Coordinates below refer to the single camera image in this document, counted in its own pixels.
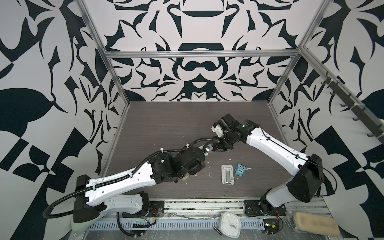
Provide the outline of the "remote battery cover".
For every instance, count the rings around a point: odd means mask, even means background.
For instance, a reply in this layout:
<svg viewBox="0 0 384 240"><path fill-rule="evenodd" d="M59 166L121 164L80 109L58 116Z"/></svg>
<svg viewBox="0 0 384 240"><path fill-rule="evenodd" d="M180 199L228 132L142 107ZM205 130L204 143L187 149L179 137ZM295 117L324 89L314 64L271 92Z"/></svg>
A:
<svg viewBox="0 0 384 240"><path fill-rule="evenodd" d="M186 180L188 180L189 178L190 178L190 175L187 174L187 175L185 175L185 176L182 178L182 181L186 181Z"/></svg>

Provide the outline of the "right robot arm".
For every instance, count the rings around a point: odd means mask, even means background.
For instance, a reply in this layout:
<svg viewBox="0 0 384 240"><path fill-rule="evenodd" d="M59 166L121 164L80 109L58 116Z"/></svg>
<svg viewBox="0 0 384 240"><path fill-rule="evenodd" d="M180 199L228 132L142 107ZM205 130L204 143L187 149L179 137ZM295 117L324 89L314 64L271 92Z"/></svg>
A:
<svg viewBox="0 0 384 240"><path fill-rule="evenodd" d="M268 134L261 125L250 120L239 123L227 114L211 130L219 139L214 151L231 150L235 143L242 142L266 154L291 175L287 182L261 197L260 205L265 209L278 209L294 200L308 203L324 182L323 161L318 155L308 156L294 150Z"/></svg>

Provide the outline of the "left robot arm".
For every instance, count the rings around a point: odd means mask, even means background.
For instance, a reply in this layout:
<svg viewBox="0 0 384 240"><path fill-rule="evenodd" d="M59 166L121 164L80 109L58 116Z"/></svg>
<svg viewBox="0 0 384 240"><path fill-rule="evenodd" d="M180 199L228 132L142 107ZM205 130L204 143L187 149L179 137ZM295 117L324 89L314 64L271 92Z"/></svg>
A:
<svg viewBox="0 0 384 240"><path fill-rule="evenodd" d="M97 179L79 176L76 190L49 205L43 211L43 218L71 216L71 230L78 233L107 214L127 213L141 217L150 209L148 194L140 192L127 196L127 192L161 183L177 183L195 175L206 166L206 155L204 147L160 150L148 156L135 169Z"/></svg>

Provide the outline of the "silver metal phone stand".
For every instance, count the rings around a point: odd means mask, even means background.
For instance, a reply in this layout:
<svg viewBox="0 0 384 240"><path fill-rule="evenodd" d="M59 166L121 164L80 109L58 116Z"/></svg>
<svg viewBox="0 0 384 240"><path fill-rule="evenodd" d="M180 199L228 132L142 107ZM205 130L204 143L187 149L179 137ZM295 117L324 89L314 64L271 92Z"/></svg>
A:
<svg viewBox="0 0 384 240"><path fill-rule="evenodd" d="M233 166L221 165L221 172L222 172L222 184L233 186L235 183Z"/></svg>

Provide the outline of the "blue owl toy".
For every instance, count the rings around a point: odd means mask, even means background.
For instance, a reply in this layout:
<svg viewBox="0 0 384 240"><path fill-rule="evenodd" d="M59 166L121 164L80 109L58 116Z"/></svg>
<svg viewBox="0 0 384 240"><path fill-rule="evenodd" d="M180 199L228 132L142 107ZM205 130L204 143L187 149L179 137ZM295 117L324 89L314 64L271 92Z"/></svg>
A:
<svg viewBox="0 0 384 240"><path fill-rule="evenodd" d="M236 176L243 177L246 174L246 170L247 169L248 169L248 167L238 163L238 165L237 165L237 167L235 169Z"/></svg>

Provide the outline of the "white square clock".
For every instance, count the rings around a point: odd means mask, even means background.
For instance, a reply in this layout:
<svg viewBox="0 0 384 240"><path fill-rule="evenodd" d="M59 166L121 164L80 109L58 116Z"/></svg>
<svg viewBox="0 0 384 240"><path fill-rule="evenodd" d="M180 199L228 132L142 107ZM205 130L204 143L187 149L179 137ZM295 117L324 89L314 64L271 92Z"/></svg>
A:
<svg viewBox="0 0 384 240"><path fill-rule="evenodd" d="M222 235L237 239L241 233L241 219L232 213L224 212L221 214L219 230Z"/></svg>

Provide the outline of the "small circuit board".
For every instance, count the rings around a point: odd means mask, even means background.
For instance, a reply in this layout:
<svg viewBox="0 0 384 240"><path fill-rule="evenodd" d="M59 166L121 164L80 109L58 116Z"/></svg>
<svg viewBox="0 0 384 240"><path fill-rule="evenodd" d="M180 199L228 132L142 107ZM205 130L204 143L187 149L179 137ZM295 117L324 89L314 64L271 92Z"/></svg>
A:
<svg viewBox="0 0 384 240"><path fill-rule="evenodd" d="M264 233L267 235L276 235L281 230L281 221L276 219L263 219Z"/></svg>

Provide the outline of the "beige sponge pad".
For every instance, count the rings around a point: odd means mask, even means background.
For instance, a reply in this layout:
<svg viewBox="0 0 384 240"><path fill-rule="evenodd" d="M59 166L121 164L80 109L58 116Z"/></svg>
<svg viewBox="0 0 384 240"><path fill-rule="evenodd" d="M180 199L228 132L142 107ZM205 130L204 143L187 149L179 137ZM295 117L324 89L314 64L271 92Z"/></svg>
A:
<svg viewBox="0 0 384 240"><path fill-rule="evenodd" d="M329 217L305 212L295 212L293 220L296 229L301 232L329 237L338 237L341 234L337 222Z"/></svg>

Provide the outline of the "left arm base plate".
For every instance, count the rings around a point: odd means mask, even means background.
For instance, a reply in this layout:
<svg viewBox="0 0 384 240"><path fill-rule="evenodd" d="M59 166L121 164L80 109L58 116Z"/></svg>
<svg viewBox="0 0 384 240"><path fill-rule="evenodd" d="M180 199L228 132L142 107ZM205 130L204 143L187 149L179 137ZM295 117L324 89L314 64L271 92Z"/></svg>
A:
<svg viewBox="0 0 384 240"><path fill-rule="evenodd" d="M142 205L142 209L135 213L122 213L123 218L140 218L140 217L156 217L157 214L162 213L165 207L164 201L150 201Z"/></svg>

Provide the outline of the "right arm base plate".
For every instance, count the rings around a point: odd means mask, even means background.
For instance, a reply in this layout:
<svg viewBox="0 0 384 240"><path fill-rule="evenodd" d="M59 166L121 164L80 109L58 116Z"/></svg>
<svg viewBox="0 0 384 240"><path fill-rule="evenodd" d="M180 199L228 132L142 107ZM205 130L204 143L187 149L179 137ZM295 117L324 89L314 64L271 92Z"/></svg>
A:
<svg viewBox="0 0 384 240"><path fill-rule="evenodd" d="M247 217L267 216L270 214L269 203L261 200L245 200L245 215Z"/></svg>

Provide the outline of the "black wall hook rack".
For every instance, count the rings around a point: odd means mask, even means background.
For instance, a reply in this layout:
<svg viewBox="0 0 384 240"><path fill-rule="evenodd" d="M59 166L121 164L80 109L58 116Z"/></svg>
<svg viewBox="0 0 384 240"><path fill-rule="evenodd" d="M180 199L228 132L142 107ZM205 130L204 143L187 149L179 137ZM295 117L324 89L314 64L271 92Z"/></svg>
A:
<svg viewBox="0 0 384 240"><path fill-rule="evenodd" d="M384 123L381 121L369 108L364 104L358 97L346 87L344 82L337 78L332 78L329 75L329 72L325 74L320 74L324 79L322 86L327 86L331 89L330 101L329 101L329 111L332 113L331 105L332 102L337 96L342 103L340 107L347 111L352 111L355 115L353 120L356 122L362 122L363 125L370 131L367 134L369 138L376 138L379 140L382 145L384 144Z"/></svg>

